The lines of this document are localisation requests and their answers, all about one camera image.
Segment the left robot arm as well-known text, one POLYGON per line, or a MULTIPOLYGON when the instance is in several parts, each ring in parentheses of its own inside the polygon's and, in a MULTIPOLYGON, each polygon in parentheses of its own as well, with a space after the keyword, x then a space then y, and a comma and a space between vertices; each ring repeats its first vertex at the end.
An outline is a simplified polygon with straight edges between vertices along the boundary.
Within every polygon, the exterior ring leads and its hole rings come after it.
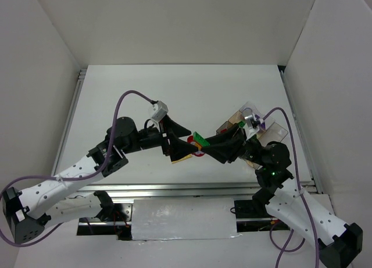
POLYGON ((128 153, 161 147, 163 154, 175 162, 197 152, 197 146, 182 140, 189 135, 189 130, 168 116, 163 117, 159 128, 142 130, 137 130, 129 117, 116 119, 105 139, 66 170, 23 190, 17 190, 13 183, 5 187, 1 192, 3 213, 13 239, 3 240, 15 247, 27 247, 43 240, 42 233, 48 227, 56 230, 79 217, 106 219, 115 209, 106 191, 75 198, 72 194, 124 167, 128 153))

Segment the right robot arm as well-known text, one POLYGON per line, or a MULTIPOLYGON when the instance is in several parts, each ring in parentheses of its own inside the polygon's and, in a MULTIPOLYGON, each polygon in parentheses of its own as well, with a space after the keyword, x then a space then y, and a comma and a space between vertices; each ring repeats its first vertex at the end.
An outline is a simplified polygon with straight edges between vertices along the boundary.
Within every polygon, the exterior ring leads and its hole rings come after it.
POLYGON ((247 137, 238 125, 207 142, 202 152, 220 163, 240 158, 259 165, 255 174, 261 189, 253 196, 256 207, 302 236, 318 251, 325 267, 348 267, 361 253, 363 230, 333 215, 297 184, 288 170, 291 160, 285 144, 272 141, 262 146, 256 136, 247 137))

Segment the green lego plate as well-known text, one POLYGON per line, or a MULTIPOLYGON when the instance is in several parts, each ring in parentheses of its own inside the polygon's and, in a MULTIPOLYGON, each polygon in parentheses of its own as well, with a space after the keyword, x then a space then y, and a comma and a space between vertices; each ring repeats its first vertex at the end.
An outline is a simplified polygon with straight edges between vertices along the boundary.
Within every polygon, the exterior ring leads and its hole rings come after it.
POLYGON ((209 146, 210 143, 204 139, 199 133, 197 133, 196 131, 193 133, 193 140, 194 142, 196 142, 198 145, 200 145, 201 147, 205 147, 205 146, 209 146))

